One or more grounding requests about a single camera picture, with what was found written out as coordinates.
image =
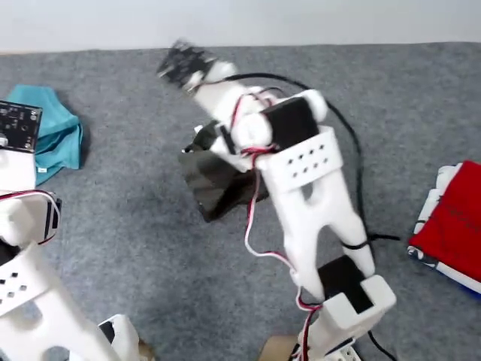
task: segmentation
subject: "white wall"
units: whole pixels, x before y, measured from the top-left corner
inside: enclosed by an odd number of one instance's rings
[[[0,52],[481,41],[480,0],[4,0]]]

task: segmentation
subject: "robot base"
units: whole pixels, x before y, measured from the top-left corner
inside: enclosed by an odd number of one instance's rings
[[[288,361],[297,340],[296,336],[273,336],[269,338],[258,361]],[[312,359],[311,361],[362,361],[362,359],[354,348],[348,346],[330,353],[322,359]]]

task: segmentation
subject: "folded clothing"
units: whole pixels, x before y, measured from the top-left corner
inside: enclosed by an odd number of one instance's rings
[[[481,165],[442,167],[410,239],[409,255],[481,293]]]
[[[35,150],[37,185],[64,167],[80,168],[82,125],[78,117],[60,103],[52,88],[16,85],[7,100],[43,108]]]

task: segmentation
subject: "black cable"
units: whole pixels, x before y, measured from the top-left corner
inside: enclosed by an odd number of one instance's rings
[[[265,78],[265,79],[273,79],[273,80],[279,80],[283,81],[285,83],[291,84],[293,86],[297,86],[303,90],[309,90],[312,89],[312,87],[307,86],[304,83],[301,83],[300,81],[297,81],[295,79],[291,79],[290,77],[285,77],[283,75],[278,75],[278,74],[270,74],[270,73],[246,73],[246,74],[236,74],[232,75],[230,77],[226,77],[222,79],[221,81],[236,81],[236,80],[242,80],[242,79],[249,79],[249,78],[255,78],[255,77],[260,77],[260,78]],[[366,212],[365,212],[365,207],[364,207],[364,196],[363,196],[363,176],[364,176],[364,154],[362,152],[362,146],[361,142],[359,141],[359,137],[356,134],[354,128],[349,124],[345,116],[337,109],[329,100],[325,100],[329,110],[331,110],[335,116],[339,119],[343,127],[346,129],[346,131],[349,133],[349,136],[352,139],[352,142],[354,144],[355,148],[355,153],[357,156],[357,166],[356,166],[356,185],[355,185],[355,192],[356,192],[356,201],[358,203],[358,212],[359,216],[364,224],[364,228],[366,230],[366,233],[368,235],[368,240],[366,241],[369,244],[369,247],[371,248],[371,253],[374,256],[374,249],[372,247],[372,241],[375,239],[379,238],[384,238],[384,239],[390,239],[390,240],[396,240],[399,241],[400,238],[397,236],[393,235],[382,235],[382,234],[377,234],[377,233],[370,233],[369,228],[368,228],[368,222],[366,221]],[[383,346],[377,342],[377,340],[374,338],[374,335],[372,331],[368,331],[369,338],[373,342],[374,346],[384,353],[390,360],[392,361],[397,361],[397,359],[389,353],[386,349],[384,349]]]
[[[392,353],[390,353],[389,351],[387,351],[383,346],[381,346],[379,344],[379,342],[377,342],[377,340],[374,338],[374,335],[372,333],[372,331],[368,331],[368,335],[369,335],[369,338],[371,339],[371,341],[373,342],[374,346],[376,346],[376,348],[381,351],[382,353],[384,353],[390,360],[392,361],[398,361],[398,359],[396,359]]]

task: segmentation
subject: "white wire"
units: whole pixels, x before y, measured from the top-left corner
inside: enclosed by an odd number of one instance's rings
[[[55,199],[48,192],[45,192],[43,190],[27,190],[27,191],[22,191],[22,192],[18,192],[18,193],[4,194],[4,195],[0,196],[0,201],[4,201],[4,200],[7,200],[7,199],[25,198],[25,197],[30,197],[30,196],[42,196],[42,197],[46,198],[50,202],[50,204],[52,205],[53,210],[57,213],[57,217],[58,217],[59,222],[60,222],[60,210],[59,210],[59,207],[57,206],[57,204],[55,202]],[[57,234],[57,231],[55,230],[53,232],[53,235],[51,235],[47,239],[51,239],[51,238],[55,237],[56,234]]]
[[[259,195],[259,184],[260,184],[259,170],[257,168],[254,168],[253,171],[256,174],[256,185],[255,185],[254,195],[252,197],[252,200],[250,201],[250,211],[249,211],[249,214],[247,215],[247,219],[248,219],[247,228],[246,228],[246,233],[244,235],[244,244],[246,246],[246,249],[256,257],[273,257],[275,259],[278,259],[279,261],[287,265],[291,270],[294,270],[294,267],[292,266],[292,264],[285,257],[275,252],[264,252],[264,253],[257,252],[251,247],[249,243],[249,235],[250,235],[250,230],[253,226],[254,212],[256,210],[256,200]]]

